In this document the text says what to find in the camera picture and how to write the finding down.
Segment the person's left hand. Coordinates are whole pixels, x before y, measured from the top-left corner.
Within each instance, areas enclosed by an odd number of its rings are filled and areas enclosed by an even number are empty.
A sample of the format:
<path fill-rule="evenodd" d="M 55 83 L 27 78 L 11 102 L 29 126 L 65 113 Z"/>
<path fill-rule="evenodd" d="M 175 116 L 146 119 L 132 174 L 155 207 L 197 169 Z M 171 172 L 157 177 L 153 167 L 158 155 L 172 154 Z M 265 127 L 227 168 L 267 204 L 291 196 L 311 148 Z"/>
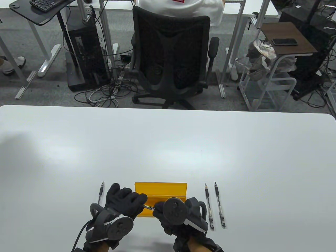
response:
<path fill-rule="evenodd" d="M 92 220 L 86 227 L 83 250 L 99 252 L 115 249 L 119 241 L 131 232 L 134 220 L 144 210 L 147 199 L 146 194 L 120 188 L 118 183 L 112 184 L 106 194 L 105 206 L 97 203 L 90 206 Z"/>

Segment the person's right hand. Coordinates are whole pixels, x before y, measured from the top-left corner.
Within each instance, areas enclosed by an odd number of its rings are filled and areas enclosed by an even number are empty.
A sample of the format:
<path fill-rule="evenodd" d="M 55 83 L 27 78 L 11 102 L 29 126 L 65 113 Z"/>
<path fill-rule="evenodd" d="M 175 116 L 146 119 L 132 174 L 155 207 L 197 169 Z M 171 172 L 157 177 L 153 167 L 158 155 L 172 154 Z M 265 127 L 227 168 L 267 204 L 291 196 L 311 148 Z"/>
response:
<path fill-rule="evenodd" d="M 163 205 L 164 202 L 158 202 L 154 205 L 155 210 L 153 211 L 153 216 L 160 221 L 161 226 L 164 228 L 166 234 L 176 237 L 174 245 L 184 246 L 191 238 L 195 238 L 202 244 L 208 240 L 205 233 L 196 230 L 190 225 L 174 225 L 170 223 L 163 214 Z"/>

